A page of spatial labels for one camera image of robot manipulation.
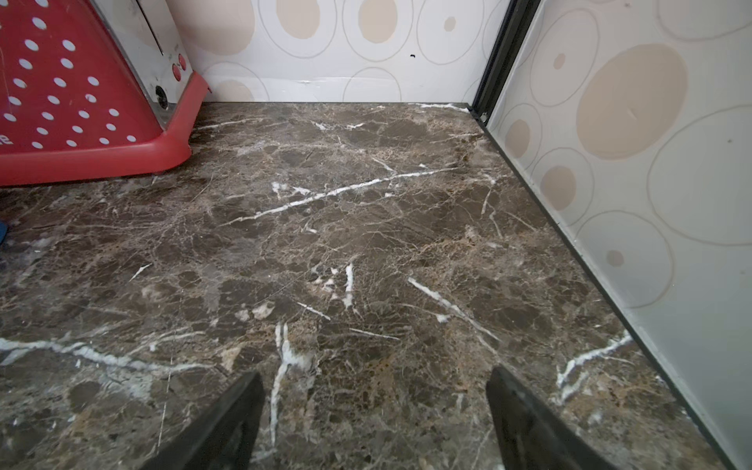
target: red plastic base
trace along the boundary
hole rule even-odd
[[[143,144],[0,155],[0,186],[94,180],[164,171],[191,155],[188,137],[209,86],[193,72],[170,124]]]

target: wallpaper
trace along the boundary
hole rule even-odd
[[[489,129],[752,468],[752,2],[541,5]]]
[[[472,102],[508,0],[167,0],[208,101]]]

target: red toaster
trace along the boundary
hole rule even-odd
[[[0,186],[163,171],[208,91],[164,0],[0,0]]]

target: black edge strip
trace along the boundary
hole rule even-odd
[[[509,3],[491,50],[491,58],[486,64],[478,92],[472,102],[471,109],[474,115],[491,115],[540,2],[541,0],[511,0]]]
[[[585,271],[585,274],[587,274],[587,277],[590,279],[590,282],[595,284],[598,291],[601,293],[603,298],[606,300],[608,305],[611,307],[611,310],[614,311],[616,316],[619,318],[621,323],[624,325],[624,327],[629,331],[629,334],[632,336],[632,339],[635,340],[637,345],[642,350],[642,353],[647,357],[647,360],[650,362],[650,364],[653,366],[653,368],[658,371],[660,374],[660,377],[666,382],[666,384],[669,386],[669,389],[671,390],[674,398],[679,402],[681,406],[684,407],[685,410],[687,410],[687,413],[690,415],[690,418],[692,419],[693,423],[699,429],[700,434],[702,434],[702,437],[705,438],[705,440],[710,444],[710,447],[713,449],[713,451],[718,456],[718,459],[723,463],[724,466],[726,466],[729,470],[739,470],[737,469],[734,464],[731,462],[731,459],[728,455],[726,455],[726,452],[723,451],[721,446],[718,444],[718,441],[715,440],[715,437],[708,431],[708,428],[705,427],[705,424],[700,420],[699,415],[695,412],[695,410],[690,406],[690,404],[687,402],[687,400],[684,398],[684,396],[679,392],[679,389],[674,384],[674,381],[669,377],[669,375],[666,373],[666,370],[663,369],[663,367],[660,365],[660,362],[656,359],[656,357],[653,355],[653,353],[647,348],[645,343],[642,341],[642,339],[637,335],[637,332],[632,327],[632,324],[627,321],[626,317],[624,317],[624,313],[621,311],[618,305],[614,302],[614,300],[611,298],[611,296],[606,292],[606,289],[603,287],[603,285],[600,283],[596,275],[593,273],[593,271],[590,269],[590,267],[585,263],[585,260],[580,256],[579,252],[575,248],[575,246],[572,244],[572,242],[569,240],[569,238],[566,236],[564,231],[561,229],[558,223],[553,219],[551,214],[548,212],[546,207],[543,206],[543,203],[540,199],[538,199],[535,192],[533,192],[530,185],[525,181],[525,178],[522,176],[520,171],[517,169],[517,167],[514,166],[512,161],[509,159],[506,153],[504,153],[504,150],[499,146],[499,143],[496,141],[496,139],[491,135],[488,128],[485,126],[485,124],[481,121],[479,116],[476,116],[475,113],[473,113],[473,116],[475,118],[475,121],[478,123],[478,125],[483,129],[484,134],[487,138],[491,140],[493,143],[493,146],[496,148],[496,150],[501,154],[502,158],[506,162],[506,164],[511,168],[511,170],[514,172],[514,175],[517,177],[520,183],[525,187],[528,194],[532,197],[532,200],[535,201],[535,203],[538,205],[538,207],[541,209],[541,212],[543,215],[546,216],[546,220],[548,220],[549,225],[551,225],[555,230],[556,233],[559,234],[559,237],[564,242],[564,245],[569,249],[569,252],[573,255],[573,257],[577,260],[578,263],[580,263],[580,267]]]

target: brown marble surface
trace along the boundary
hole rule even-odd
[[[0,466],[137,468],[256,369],[256,468],[496,470],[502,363],[621,468],[720,467],[466,112],[206,104],[191,143],[0,190]]]

